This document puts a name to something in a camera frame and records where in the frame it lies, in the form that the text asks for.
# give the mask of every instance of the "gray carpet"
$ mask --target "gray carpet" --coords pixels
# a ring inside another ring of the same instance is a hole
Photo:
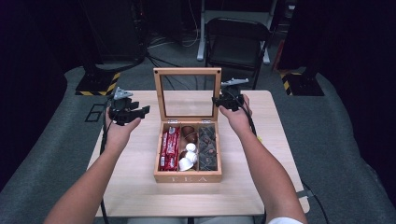
[[[186,48],[160,45],[148,52],[180,66],[204,66],[196,61],[197,43]],[[269,49],[276,54],[275,45]],[[124,64],[107,64],[114,68]],[[263,65],[258,90],[273,94],[301,179],[316,193],[331,223],[396,223],[396,211],[370,166],[360,157],[347,112],[332,84],[318,75],[325,96],[288,96],[282,80]],[[143,61],[121,73],[125,90],[155,90],[153,64]],[[237,77],[234,71],[223,74]],[[65,74],[68,88],[47,129],[0,194],[0,223],[41,223],[59,197],[84,173],[101,122],[84,122],[93,104],[105,96],[76,96],[82,68]],[[308,199],[311,223],[325,223],[317,201]],[[103,223],[96,218],[95,223]],[[110,223],[125,223],[111,218]]]

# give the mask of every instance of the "hand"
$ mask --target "hand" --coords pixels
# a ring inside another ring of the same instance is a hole
[[[249,108],[249,99],[248,97],[243,94],[244,96],[244,108],[250,116],[252,115],[252,111]],[[237,111],[232,111],[226,109],[224,106],[219,106],[220,112],[227,117],[228,121],[230,122],[230,126],[233,128],[233,131],[236,134],[240,134],[245,131],[250,131],[250,124],[248,122],[248,116],[242,108],[238,108]]]
[[[106,128],[108,128],[106,149],[111,148],[110,150],[116,150],[116,152],[121,154],[128,144],[131,132],[140,124],[141,118],[134,119],[131,123],[120,126],[111,123],[108,112],[109,109],[106,110]]]

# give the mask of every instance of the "wooden lid frame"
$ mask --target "wooden lid frame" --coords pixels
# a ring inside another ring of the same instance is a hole
[[[214,78],[213,94],[211,97],[219,98],[221,85],[221,68],[216,67],[188,67],[188,68],[154,68],[155,87],[157,90],[158,104],[160,108],[161,121],[177,120],[177,121],[202,121],[211,120],[218,121],[219,109],[212,104],[211,115],[169,115],[166,113],[163,79],[165,76],[212,76]]]

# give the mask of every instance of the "black curtain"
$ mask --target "black curtain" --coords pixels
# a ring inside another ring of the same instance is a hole
[[[279,62],[283,69],[319,65],[316,72],[336,88],[350,116],[361,156],[376,170],[393,204],[395,7],[391,1],[299,0]],[[329,30],[340,12],[343,18]]]
[[[78,22],[72,32],[71,20]],[[91,62],[100,57],[91,29],[75,1],[0,3],[1,134],[0,189],[11,178],[64,97],[64,73],[82,65],[72,36],[80,38]]]

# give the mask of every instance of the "black chair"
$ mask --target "black chair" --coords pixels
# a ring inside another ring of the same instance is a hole
[[[257,21],[215,18],[207,23],[205,33],[205,66],[252,71],[255,90],[270,37],[268,28]]]

